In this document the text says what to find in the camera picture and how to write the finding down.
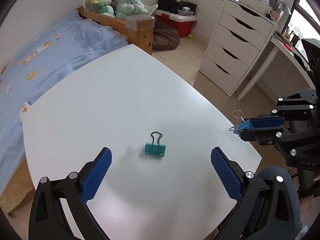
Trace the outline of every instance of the wooden bed frame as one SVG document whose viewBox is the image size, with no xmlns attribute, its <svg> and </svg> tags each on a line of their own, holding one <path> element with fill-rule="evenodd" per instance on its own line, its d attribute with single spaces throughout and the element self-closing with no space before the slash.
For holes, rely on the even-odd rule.
<svg viewBox="0 0 320 240">
<path fill-rule="evenodd" d="M 83 19 L 91 19 L 103 26 L 110 26 L 115 31 L 120 32 L 123 36 L 127 37 L 129 44 L 134 44 L 151 55 L 154 25 L 153 19 L 137 22 L 137 27 L 140 30 L 136 31 L 126 27 L 124 20 L 85 11 L 83 7 L 78 8 L 77 11 Z"/>
</svg>

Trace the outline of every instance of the teal binder clip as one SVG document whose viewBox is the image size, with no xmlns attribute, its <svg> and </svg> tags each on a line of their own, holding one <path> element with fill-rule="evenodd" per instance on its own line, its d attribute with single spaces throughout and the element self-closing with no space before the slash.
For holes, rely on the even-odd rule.
<svg viewBox="0 0 320 240">
<path fill-rule="evenodd" d="M 154 133 L 159 134 L 158 143 L 155 143 L 155 137 L 153 136 Z M 160 139 L 162 138 L 162 136 L 163 134 L 160 132 L 151 133 L 152 143 L 146 143 L 144 154 L 164 156 L 165 145 L 160 144 Z"/>
</svg>

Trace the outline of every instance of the blue bedsheet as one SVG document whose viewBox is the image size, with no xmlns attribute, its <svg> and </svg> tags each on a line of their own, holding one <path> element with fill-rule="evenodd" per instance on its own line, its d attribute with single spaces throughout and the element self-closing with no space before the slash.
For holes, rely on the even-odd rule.
<svg viewBox="0 0 320 240">
<path fill-rule="evenodd" d="M 22 105 L 34 103 L 72 72 L 127 44 L 112 28 L 82 20 L 75 11 L 27 44 L 8 65 L 0 76 L 0 195 L 25 157 Z"/>
</svg>

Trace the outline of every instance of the black case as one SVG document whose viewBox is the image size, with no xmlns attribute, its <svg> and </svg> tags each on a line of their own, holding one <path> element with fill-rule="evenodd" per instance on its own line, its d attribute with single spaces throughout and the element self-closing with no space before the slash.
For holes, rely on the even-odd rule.
<svg viewBox="0 0 320 240">
<path fill-rule="evenodd" d="M 170 13 L 178 14 L 178 10 L 183 7 L 189 7 L 191 11 L 196 12 L 197 5 L 191 2 L 177 2 L 171 0 L 158 0 L 158 9 L 168 11 Z"/>
</svg>

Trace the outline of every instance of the red storage box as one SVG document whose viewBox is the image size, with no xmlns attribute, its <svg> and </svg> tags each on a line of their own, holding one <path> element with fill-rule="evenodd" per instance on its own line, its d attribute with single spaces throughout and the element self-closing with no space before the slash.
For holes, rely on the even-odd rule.
<svg viewBox="0 0 320 240">
<path fill-rule="evenodd" d="M 162 10 L 156 10 L 156 18 L 157 22 L 167 23 L 175 28 L 180 38 L 191 33 L 193 24 L 197 20 L 195 16 L 181 16 Z"/>
</svg>

